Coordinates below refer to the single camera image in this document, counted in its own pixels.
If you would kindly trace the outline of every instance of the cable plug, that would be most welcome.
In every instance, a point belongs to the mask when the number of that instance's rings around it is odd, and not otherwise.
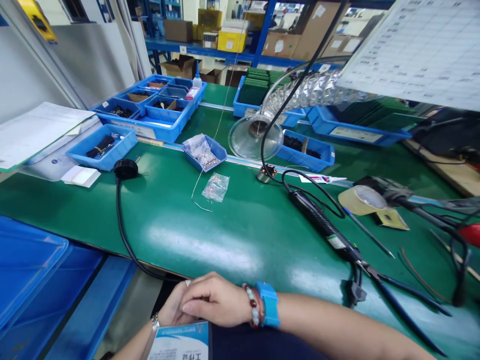
[[[348,295],[351,308],[356,306],[358,303],[365,301],[367,298],[367,292],[353,280],[348,280],[346,282],[346,293]]]

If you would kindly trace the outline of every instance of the beaded bracelet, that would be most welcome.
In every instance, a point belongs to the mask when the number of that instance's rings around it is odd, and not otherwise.
[[[252,291],[250,286],[248,284],[243,283],[241,285],[243,289],[245,289],[246,294],[248,295],[248,299],[250,300],[250,306],[251,306],[251,327],[254,329],[258,329],[261,322],[260,322],[260,312],[257,309],[260,308],[260,305],[258,304],[258,298],[257,295]]]

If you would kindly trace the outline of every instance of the pliers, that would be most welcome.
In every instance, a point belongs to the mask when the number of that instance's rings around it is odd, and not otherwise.
[[[439,353],[443,357],[448,358],[447,354],[445,354],[442,350],[440,350],[432,340],[418,327],[418,325],[413,321],[413,319],[408,315],[408,313],[405,311],[405,309],[400,305],[399,301],[397,298],[390,292],[390,290],[384,285],[382,280],[386,281],[389,284],[392,284],[396,286],[399,289],[405,290],[406,292],[415,295],[417,298],[420,300],[423,300],[424,303],[427,305],[430,305],[432,308],[438,310],[442,314],[445,314],[449,317],[452,316],[450,312],[445,310],[439,303],[433,301],[429,297],[425,296],[421,292],[415,290],[414,288],[404,284],[403,282],[397,281],[395,279],[392,279],[391,277],[388,277],[386,275],[383,275],[379,273],[377,270],[375,270],[371,265],[367,264],[366,262],[363,262],[363,267],[365,268],[366,272],[370,275],[370,277],[373,279],[377,287],[380,289],[380,292],[383,294],[385,298],[388,299],[392,307],[396,310],[396,312],[400,315],[400,317],[403,319],[403,321],[410,327],[410,329],[425,343],[427,344],[432,350],[435,352]]]

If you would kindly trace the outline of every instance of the clear plastic bag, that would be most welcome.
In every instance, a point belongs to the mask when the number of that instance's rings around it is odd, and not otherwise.
[[[225,197],[225,193],[229,188],[230,177],[217,174],[216,172],[210,177],[206,183],[205,189],[201,194],[207,199],[215,200],[221,203]]]
[[[186,150],[195,157],[198,162],[205,168],[208,163],[218,160],[218,158],[210,150],[209,143],[204,134],[198,134],[184,141]]]

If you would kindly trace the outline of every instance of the white paper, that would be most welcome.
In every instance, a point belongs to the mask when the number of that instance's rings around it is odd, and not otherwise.
[[[343,49],[344,52],[353,53],[357,46],[360,44],[360,39],[351,39],[346,44],[345,48]]]
[[[320,68],[318,69],[318,72],[319,72],[319,73],[324,73],[324,72],[326,72],[328,69],[330,69],[330,64],[323,64],[323,65],[320,66]]]
[[[283,49],[284,49],[284,41],[278,40],[275,44],[275,52],[281,53]]]
[[[331,48],[332,49],[337,49],[340,47],[340,45],[342,45],[342,40],[335,40],[332,44],[331,44]]]
[[[0,125],[0,168],[23,163],[62,137],[93,111],[44,102],[33,110]]]
[[[339,86],[480,111],[480,1],[397,0]]]
[[[325,8],[322,5],[319,5],[318,8],[315,10],[315,13],[313,14],[312,19],[321,18],[324,12],[325,12]]]

